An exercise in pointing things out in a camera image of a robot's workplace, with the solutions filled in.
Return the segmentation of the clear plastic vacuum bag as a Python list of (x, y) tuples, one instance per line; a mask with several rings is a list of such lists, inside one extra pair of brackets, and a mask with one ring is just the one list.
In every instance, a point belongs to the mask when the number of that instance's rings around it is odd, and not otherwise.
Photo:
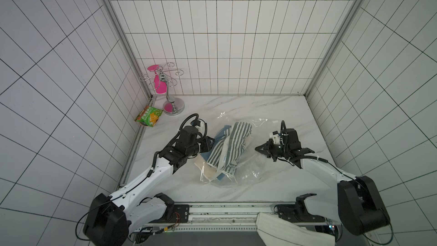
[(271, 159), (256, 151), (279, 128), (276, 118), (235, 117), (227, 112), (208, 116), (208, 135), (213, 147), (194, 159), (200, 182), (215, 187), (240, 187), (260, 183), (273, 175)]

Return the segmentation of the green white striped towel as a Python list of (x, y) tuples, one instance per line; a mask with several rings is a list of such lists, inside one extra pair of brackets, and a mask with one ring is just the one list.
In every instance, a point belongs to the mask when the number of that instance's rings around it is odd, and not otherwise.
[(207, 159), (208, 166), (215, 168), (219, 175), (234, 176), (252, 129), (252, 124), (243, 121), (225, 125), (216, 134), (216, 143)]

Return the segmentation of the teal and beige towel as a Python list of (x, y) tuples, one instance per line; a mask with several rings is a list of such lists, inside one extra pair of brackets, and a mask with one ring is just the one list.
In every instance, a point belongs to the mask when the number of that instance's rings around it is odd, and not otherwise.
[(203, 178), (213, 181), (221, 175), (234, 176), (241, 156), (240, 130), (237, 123), (224, 126), (214, 138), (212, 149), (194, 159)]

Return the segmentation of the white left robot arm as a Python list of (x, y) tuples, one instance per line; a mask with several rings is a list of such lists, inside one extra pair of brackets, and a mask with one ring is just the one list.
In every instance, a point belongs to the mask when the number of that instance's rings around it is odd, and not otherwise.
[(212, 149), (215, 139), (207, 133), (207, 123), (197, 113), (189, 115), (175, 137), (154, 153), (150, 167), (117, 191), (92, 200), (88, 212), (79, 219), (84, 236), (77, 239), (96, 246), (121, 246), (144, 225), (173, 217), (171, 198), (163, 193), (150, 198), (149, 194), (189, 159)]

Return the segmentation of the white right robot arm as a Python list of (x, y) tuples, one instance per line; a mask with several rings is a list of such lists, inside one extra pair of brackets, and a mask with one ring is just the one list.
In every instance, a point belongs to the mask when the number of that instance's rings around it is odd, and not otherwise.
[(291, 223), (338, 222), (356, 236), (392, 226), (374, 181), (340, 170), (312, 149), (302, 147), (295, 129), (282, 126), (255, 150), (273, 161), (303, 169), (328, 186), (324, 192), (298, 196), (292, 205), (275, 205), (274, 211), (281, 219)]

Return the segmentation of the chrome cup holder stand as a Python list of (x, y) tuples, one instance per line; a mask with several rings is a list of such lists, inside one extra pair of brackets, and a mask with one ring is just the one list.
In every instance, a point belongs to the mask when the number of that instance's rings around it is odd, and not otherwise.
[[(179, 76), (183, 75), (184, 72), (181, 69), (177, 69), (176, 64), (173, 62), (167, 62), (161, 66), (163, 67), (163, 72), (167, 79), (167, 93), (164, 94), (166, 101), (163, 104), (163, 111), (169, 116), (175, 116), (183, 112), (185, 104), (182, 99), (177, 98), (170, 93), (170, 88), (175, 88), (178, 85), (177, 80), (172, 77), (172, 73)], [(146, 74), (140, 76), (140, 81), (149, 83), (154, 91), (153, 76), (154, 73), (148, 71)]]

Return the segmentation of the green snack packet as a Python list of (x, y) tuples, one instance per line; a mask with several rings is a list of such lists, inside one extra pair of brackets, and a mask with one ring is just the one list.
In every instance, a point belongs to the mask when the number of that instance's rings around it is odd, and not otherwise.
[(154, 127), (158, 122), (163, 110), (151, 106), (144, 107), (143, 111), (137, 116), (135, 121), (143, 126)]

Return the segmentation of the pink plastic scoop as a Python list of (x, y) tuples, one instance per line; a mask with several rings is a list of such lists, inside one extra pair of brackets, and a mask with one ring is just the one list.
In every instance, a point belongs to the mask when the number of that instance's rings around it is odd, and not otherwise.
[(161, 65), (152, 65), (147, 68), (149, 72), (153, 72), (153, 84), (154, 84), (154, 91), (159, 94), (163, 95), (167, 93), (167, 79), (166, 75), (163, 72), (163, 67)]

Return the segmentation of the white striped cloth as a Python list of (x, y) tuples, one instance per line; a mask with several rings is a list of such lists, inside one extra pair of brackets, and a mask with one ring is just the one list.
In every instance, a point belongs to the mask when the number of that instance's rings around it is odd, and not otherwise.
[(257, 233), (266, 246), (334, 246), (332, 235), (310, 231), (277, 216), (259, 213)]

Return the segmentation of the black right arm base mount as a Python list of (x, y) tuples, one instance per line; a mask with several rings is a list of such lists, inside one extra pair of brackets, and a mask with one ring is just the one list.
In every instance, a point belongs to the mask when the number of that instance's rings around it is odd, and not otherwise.
[(312, 215), (305, 206), (305, 200), (308, 197), (316, 196), (314, 193), (298, 196), (292, 205), (275, 205), (273, 210), (279, 218), (290, 223), (321, 223), (325, 218), (318, 215)]

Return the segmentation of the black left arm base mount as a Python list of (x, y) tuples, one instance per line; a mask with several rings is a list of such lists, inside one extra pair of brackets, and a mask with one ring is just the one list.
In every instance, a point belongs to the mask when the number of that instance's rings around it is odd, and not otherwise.
[(153, 198), (146, 197), (138, 205), (140, 223), (187, 223), (190, 215), (190, 205), (179, 205), (165, 195), (159, 193)]

